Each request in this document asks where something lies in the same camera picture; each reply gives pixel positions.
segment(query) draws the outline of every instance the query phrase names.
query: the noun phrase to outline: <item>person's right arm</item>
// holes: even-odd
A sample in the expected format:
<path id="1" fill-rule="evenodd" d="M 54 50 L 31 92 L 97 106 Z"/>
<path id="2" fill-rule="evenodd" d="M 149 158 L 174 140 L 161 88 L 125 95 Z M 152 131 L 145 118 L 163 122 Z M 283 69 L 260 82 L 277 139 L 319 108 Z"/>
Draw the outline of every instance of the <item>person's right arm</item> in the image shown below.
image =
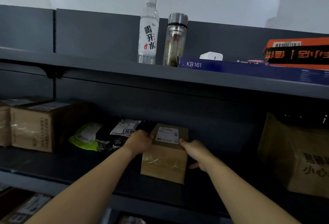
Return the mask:
<path id="1" fill-rule="evenodd" d="M 234 224 L 300 224 L 285 210 L 263 195 L 197 140 L 180 144 L 197 161 L 190 168 L 207 172 Z"/>

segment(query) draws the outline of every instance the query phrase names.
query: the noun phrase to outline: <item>plastic water bottle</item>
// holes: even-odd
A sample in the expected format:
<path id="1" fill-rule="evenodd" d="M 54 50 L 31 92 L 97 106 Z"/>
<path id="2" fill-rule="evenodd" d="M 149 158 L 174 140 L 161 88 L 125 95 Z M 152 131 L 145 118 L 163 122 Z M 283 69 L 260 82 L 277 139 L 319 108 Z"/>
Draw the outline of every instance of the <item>plastic water bottle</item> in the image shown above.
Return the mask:
<path id="1" fill-rule="evenodd" d="M 155 0 L 147 0 L 139 23 L 138 63 L 155 65 L 159 30 L 159 13 Z"/>

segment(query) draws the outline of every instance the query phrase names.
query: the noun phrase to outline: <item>shelf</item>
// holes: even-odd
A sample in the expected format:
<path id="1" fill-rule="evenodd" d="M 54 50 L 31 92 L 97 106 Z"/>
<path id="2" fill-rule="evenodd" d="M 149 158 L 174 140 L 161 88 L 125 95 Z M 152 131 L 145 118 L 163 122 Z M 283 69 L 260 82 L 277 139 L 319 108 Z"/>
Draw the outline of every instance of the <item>shelf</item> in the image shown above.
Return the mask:
<path id="1" fill-rule="evenodd" d="M 0 47 L 0 61 L 40 66 L 56 66 L 55 74 L 63 74 L 65 68 L 80 68 L 103 72 L 161 78 L 264 92 L 281 93 L 295 96 L 329 99 L 329 86 L 293 82 L 278 79 L 244 76 L 223 72 L 179 69 L 161 65 L 120 62 L 97 58 L 61 55 L 57 53 L 36 53 Z"/>
<path id="2" fill-rule="evenodd" d="M 15 147 L 0 148 L 0 175 L 1 171 L 12 175 L 13 185 L 17 183 L 14 181 L 15 175 L 26 176 L 31 180 L 42 179 L 44 183 L 38 185 L 38 188 L 44 192 L 45 188 L 52 187 L 47 192 L 59 193 L 106 157 L 106 154 L 86 151 L 70 143 L 53 154 Z M 303 224 L 324 223 L 329 218 L 329 199 L 286 191 L 252 159 L 224 154 L 220 158 Z M 112 199 L 117 201 L 116 206 L 120 206 L 118 208 L 124 207 L 122 205 L 126 205 L 129 200 L 134 202 L 134 208 L 141 208 L 138 204 L 151 208 L 159 206 L 162 213 L 167 208 L 175 208 L 176 211 L 182 209 L 187 213 L 229 217 L 208 175 L 201 170 L 187 170 L 185 185 L 180 185 L 141 175 L 140 167 L 141 156 L 137 156 L 122 175 Z"/>

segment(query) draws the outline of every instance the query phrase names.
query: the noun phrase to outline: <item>person's left hand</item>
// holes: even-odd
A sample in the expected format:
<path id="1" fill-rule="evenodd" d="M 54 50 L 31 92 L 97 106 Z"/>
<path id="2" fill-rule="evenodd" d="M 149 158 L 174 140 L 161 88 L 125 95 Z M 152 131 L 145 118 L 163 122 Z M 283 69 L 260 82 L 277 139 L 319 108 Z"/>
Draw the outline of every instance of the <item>person's left hand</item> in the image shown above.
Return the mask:
<path id="1" fill-rule="evenodd" d="M 144 130 L 137 130 L 127 139 L 123 147 L 129 149 L 135 156 L 147 151 L 152 145 L 152 140 L 152 135 L 148 135 Z"/>

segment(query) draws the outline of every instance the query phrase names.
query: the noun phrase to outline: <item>hand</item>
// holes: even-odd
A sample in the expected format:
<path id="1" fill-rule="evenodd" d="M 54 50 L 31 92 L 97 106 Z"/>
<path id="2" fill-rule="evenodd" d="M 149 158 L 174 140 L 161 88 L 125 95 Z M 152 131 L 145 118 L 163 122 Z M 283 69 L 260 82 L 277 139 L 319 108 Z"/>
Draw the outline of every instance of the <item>hand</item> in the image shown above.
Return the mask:
<path id="1" fill-rule="evenodd" d="M 152 135 L 148 135 L 144 130 L 137 130 L 127 139 L 123 147 L 129 149 L 132 155 L 136 156 L 147 151 L 152 145 L 152 140 Z"/>
<path id="2" fill-rule="evenodd" d="M 200 168 L 207 172 L 207 165 L 211 163 L 216 157 L 198 140 L 194 140 L 191 143 L 184 139 L 179 139 L 179 144 L 183 146 L 186 152 L 197 162 L 189 166 L 190 169 Z"/>

